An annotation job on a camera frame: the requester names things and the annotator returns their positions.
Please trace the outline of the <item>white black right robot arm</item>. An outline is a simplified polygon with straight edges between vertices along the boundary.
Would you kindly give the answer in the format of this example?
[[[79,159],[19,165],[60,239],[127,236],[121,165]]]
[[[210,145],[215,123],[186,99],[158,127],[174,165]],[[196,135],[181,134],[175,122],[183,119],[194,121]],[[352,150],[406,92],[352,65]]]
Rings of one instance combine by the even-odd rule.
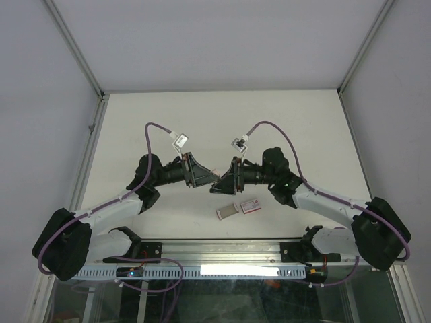
[[[385,200],[349,199],[314,188],[290,170],[279,147],[266,149],[261,164],[234,157],[229,170],[210,188],[212,194],[235,195],[246,185],[266,185],[281,205],[321,215],[340,227],[315,225],[306,229],[301,252],[308,260],[324,254],[348,254],[385,271],[407,255],[411,233]]]

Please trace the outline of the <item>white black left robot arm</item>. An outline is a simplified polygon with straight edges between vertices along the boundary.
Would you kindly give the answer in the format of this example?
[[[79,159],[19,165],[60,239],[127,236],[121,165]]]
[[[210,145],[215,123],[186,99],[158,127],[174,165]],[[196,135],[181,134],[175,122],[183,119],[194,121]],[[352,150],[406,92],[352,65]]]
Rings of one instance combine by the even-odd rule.
[[[157,155],[145,155],[139,160],[133,180],[118,196],[89,209],[56,210],[37,239],[32,255],[44,274],[53,274],[61,281],[71,279],[84,265],[98,260],[137,260],[143,254],[142,239],[118,222],[153,207],[160,198],[159,186],[184,182],[189,188],[197,188],[218,178],[191,153],[166,165]]]

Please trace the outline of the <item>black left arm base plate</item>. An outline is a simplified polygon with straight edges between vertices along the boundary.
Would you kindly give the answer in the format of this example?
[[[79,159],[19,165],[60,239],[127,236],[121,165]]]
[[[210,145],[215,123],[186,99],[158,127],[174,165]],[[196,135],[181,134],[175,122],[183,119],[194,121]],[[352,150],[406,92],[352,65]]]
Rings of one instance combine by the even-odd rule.
[[[129,250],[120,256],[112,256],[104,258],[103,263],[132,263],[143,262],[144,259],[156,259],[156,263],[160,263],[162,255],[161,242],[148,242],[141,240],[133,242]]]

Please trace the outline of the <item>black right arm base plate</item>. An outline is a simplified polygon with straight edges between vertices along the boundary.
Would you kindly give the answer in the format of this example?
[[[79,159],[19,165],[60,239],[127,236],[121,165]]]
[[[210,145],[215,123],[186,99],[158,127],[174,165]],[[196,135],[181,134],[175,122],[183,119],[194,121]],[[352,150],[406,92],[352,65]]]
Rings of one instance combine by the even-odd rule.
[[[279,243],[281,261],[283,263],[297,262],[301,264],[341,262],[341,255],[337,253],[322,254],[314,246],[299,241]]]

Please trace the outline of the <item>red white staple box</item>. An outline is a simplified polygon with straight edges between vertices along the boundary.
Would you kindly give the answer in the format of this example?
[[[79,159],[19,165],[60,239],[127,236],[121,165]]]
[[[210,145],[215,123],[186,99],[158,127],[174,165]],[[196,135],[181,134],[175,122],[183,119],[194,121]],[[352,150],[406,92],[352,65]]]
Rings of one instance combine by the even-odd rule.
[[[240,204],[240,206],[244,214],[249,214],[261,210],[261,204],[258,199],[243,202]]]

